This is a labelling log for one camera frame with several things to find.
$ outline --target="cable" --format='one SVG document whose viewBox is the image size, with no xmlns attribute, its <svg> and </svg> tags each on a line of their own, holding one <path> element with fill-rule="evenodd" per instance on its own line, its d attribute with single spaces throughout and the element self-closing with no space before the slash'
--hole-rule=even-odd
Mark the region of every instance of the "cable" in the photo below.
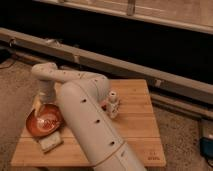
<svg viewBox="0 0 213 171">
<path fill-rule="evenodd" d="M 8 68 L 12 67 L 17 62 L 18 59 L 19 59 L 19 56 L 16 56 L 16 58 L 13 58 L 13 61 L 11 62 L 11 64 L 9 64 L 8 66 L 5 66 L 5 67 L 0 67 L 0 69 L 8 69 Z"/>
<path fill-rule="evenodd" d="M 211 168 L 213 168 L 213 163 L 211 163 L 209 159 L 207 159 L 207 158 L 205 158 L 205 159 L 206 159 L 206 163 L 207 163 Z"/>
</svg>

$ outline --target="wooden tabletop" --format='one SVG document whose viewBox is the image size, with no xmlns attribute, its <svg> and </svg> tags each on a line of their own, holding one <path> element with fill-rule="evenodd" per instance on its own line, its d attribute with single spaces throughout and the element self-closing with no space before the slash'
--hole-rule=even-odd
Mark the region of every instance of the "wooden tabletop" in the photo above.
<svg viewBox="0 0 213 171">
<path fill-rule="evenodd" d="M 126 15 L 128 0 L 36 1 L 213 34 L 212 0 L 136 0 L 132 16 Z"/>
<path fill-rule="evenodd" d="M 111 87 L 121 99 L 119 116 L 113 120 L 117 131 L 129 143 L 145 166 L 165 166 L 165 156 L 146 81 L 111 80 Z M 39 144 L 24 128 L 11 165 L 90 166 L 72 132 L 66 126 L 61 128 L 60 132 L 64 143 L 51 152 L 43 154 Z"/>
</svg>

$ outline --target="floor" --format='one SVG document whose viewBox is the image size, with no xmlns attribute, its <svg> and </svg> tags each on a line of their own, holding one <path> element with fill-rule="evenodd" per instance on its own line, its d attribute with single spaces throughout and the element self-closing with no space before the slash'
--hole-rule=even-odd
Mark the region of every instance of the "floor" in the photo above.
<svg viewBox="0 0 213 171">
<path fill-rule="evenodd" d="M 12 62 L 8 59 L 3 64 Z M 31 66 L 16 62 L 0 70 L 0 171 L 37 171 L 36 168 L 12 168 L 10 160 L 25 118 L 37 91 L 37 82 L 30 74 Z M 166 168 L 152 171 L 213 171 L 199 154 L 198 122 L 154 107 L 167 159 Z M 82 169 L 51 168 L 51 171 Z"/>
</svg>

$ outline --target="white object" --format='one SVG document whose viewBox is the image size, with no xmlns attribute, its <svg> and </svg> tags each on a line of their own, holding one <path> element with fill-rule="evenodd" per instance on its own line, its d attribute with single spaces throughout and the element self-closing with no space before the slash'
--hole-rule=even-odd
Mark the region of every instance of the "white object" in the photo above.
<svg viewBox="0 0 213 171">
<path fill-rule="evenodd" d="M 53 63 L 35 65 L 32 73 L 47 84 L 40 91 L 44 87 L 48 97 L 52 93 L 46 90 L 48 86 L 52 90 L 49 81 L 64 83 L 57 96 L 59 108 L 95 171 L 146 170 L 99 105 L 109 94 L 105 76 L 57 70 Z"/>
<path fill-rule="evenodd" d="M 40 139 L 38 142 L 41 145 L 42 151 L 46 153 L 60 145 L 63 141 L 61 139 L 60 133 L 56 131 L 49 136 Z"/>
<path fill-rule="evenodd" d="M 119 100 L 115 91 L 110 91 L 107 98 L 106 112 L 111 119 L 118 115 Z"/>
<path fill-rule="evenodd" d="M 60 45 L 60 43 L 56 39 L 46 39 L 45 43 L 48 46 L 52 46 L 52 45 L 58 45 L 59 46 Z"/>
</svg>

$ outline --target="small bottle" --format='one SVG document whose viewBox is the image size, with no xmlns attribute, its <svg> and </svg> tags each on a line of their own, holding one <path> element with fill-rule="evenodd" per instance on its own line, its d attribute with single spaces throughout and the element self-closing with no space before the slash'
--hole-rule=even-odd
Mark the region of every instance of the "small bottle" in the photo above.
<svg viewBox="0 0 213 171">
<path fill-rule="evenodd" d="M 107 98 L 106 112 L 111 119 L 116 118 L 116 116 L 118 115 L 118 106 L 119 100 L 117 93 L 115 91 L 110 91 Z"/>
</svg>

